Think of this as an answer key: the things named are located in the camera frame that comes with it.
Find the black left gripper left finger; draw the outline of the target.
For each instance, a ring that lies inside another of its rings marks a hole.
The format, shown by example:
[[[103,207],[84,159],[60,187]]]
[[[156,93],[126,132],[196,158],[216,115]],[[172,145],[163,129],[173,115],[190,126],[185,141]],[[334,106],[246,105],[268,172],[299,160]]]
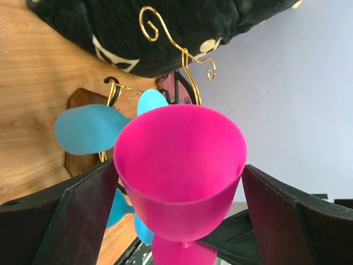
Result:
[[[1,264],[96,264],[119,176],[108,160],[1,205]]]

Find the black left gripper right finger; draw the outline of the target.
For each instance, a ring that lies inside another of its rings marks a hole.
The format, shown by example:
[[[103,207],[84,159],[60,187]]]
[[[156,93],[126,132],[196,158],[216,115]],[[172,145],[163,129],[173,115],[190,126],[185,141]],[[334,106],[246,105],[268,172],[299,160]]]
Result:
[[[352,209],[247,165],[247,209],[201,239],[230,264],[351,264]]]

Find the magenta plastic wine glass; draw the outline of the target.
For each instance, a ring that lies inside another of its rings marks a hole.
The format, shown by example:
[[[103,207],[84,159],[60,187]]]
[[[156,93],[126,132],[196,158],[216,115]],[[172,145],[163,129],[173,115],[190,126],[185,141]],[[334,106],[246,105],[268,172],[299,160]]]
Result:
[[[113,160],[132,206],[153,232],[155,264],[214,264],[199,243],[223,221],[247,160],[225,115],[197,105],[146,112],[117,138]]]

